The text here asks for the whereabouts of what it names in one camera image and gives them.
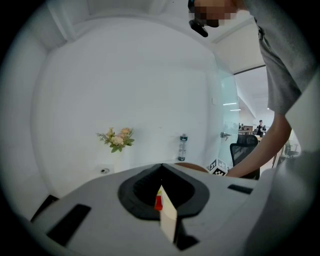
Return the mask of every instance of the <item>black slot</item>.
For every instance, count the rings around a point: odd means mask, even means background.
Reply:
[[[48,197],[44,200],[44,202],[41,204],[41,206],[39,207],[39,209],[35,212],[35,214],[33,215],[32,219],[30,220],[31,223],[33,223],[35,221],[35,219],[37,218],[37,216],[43,212],[49,205],[53,204],[55,201],[58,201],[59,198],[53,196],[53,195],[48,195]]]
[[[253,188],[250,188],[250,187],[239,186],[239,185],[235,185],[235,184],[231,184],[230,186],[228,186],[228,189],[242,192],[242,193],[245,193],[248,195],[250,195],[252,190],[254,190]]]
[[[77,204],[48,232],[47,236],[58,244],[66,246],[67,242],[70,240],[90,210],[91,207]]]

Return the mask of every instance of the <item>water bottle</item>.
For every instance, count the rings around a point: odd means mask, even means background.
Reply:
[[[184,133],[182,136],[180,136],[180,145],[179,145],[179,156],[178,160],[179,161],[184,161],[186,160],[186,143],[187,143],[188,137]]]

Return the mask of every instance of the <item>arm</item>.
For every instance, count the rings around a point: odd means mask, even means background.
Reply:
[[[291,127],[286,117],[276,113],[265,137],[242,162],[229,170],[227,176],[242,177],[268,162],[280,151],[290,137]]]

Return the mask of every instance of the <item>black earphone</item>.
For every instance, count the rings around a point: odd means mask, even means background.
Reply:
[[[212,28],[219,27],[219,20],[218,19],[210,20],[210,21],[209,20],[203,21],[200,19],[201,14],[195,13],[195,0],[188,0],[188,8],[189,8],[190,12],[194,14],[194,19],[189,21],[190,27],[194,31],[199,33],[201,36],[203,36],[204,38],[206,38],[208,36],[208,32],[204,28],[205,25],[212,27]]]

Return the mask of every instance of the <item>gray t-shirt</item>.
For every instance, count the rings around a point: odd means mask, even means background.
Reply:
[[[268,108],[287,111],[306,89],[318,63],[303,34],[273,0],[244,0],[259,29],[268,79]]]

